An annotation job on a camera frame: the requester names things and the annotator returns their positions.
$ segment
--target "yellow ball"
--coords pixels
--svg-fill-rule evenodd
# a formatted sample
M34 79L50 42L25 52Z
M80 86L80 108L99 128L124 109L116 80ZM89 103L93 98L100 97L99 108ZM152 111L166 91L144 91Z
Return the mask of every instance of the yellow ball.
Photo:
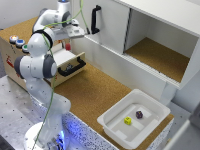
M124 123L127 124L127 125L130 125L131 124L131 118L130 117L124 118Z

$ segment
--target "white robotic arm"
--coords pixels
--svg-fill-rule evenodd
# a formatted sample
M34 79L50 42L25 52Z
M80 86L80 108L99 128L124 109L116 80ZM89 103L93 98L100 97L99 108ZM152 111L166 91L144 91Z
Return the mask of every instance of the white robotic arm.
M16 72L26 80L29 94L47 108L51 102L52 88L43 78L52 78L57 72L57 65L53 57L47 54L48 50L55 40L84 37L84 30L78 26L78 21L72 19L66 22L70 18L71 6L68 0L58 0L57 10L43 9L33 26L33 35L27 44L30 56L18 57L14 64ZM49 146L49 143L55 142L57 135L63 130L62 114L69 112L70 107L71 103L68 99L54 94L51 109L35 150L57 150L54 146ZM25 150L29 150L34 145L35 139L26 142L28 145L25 145ZM60 146L59 149L65 150L66 146Z

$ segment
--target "open cubby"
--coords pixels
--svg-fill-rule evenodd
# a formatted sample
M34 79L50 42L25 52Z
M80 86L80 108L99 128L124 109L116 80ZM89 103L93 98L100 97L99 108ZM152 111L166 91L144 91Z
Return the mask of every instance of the open cubby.
M198 37L132 10L125 52L181 83Z

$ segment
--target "cabinet handle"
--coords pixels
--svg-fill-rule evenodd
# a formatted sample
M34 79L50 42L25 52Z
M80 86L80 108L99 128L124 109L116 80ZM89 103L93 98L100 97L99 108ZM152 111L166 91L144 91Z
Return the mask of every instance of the cabinet handle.
M86 65L86 63L85 63L80 57L77 57L77 61L79 62L79 65L77 65L77 66L75 66L75 67L73 67L73 68L71 68L71 69L66 69L65 71L63 71L63 70L61 69L61 67L59 67L59 68L58 68L58 73L59 73L61 76L66 77L66 76L69 76L69 75L71 75L72 73L76 72L77 70L83 68L83 67Z
M96 8L94 8L92 10L92 26L91 26L91 30L92 30L92 34L96 34L98 33L100 30L98 28L96 28L96 12L101 10L101 7L96 5Z

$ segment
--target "cork surface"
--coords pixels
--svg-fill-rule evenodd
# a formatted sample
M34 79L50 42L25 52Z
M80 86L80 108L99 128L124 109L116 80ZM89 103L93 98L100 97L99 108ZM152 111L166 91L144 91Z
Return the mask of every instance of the cork surface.
M32 34L32 26L35 21L36 18L33 18L7 28L0 31L0 36L9 42L9 37L16 34L27 42ZM56 87L55 92L71 101L72 113L120 150L123 150L104 133L102 126L97 122L97 118L130 93L131 89L87 63L82 72ZM137 150L145 150L172 119L173 115L169 115Z
M178 82L181 82L190 60L149 38L143 39L126 53Z

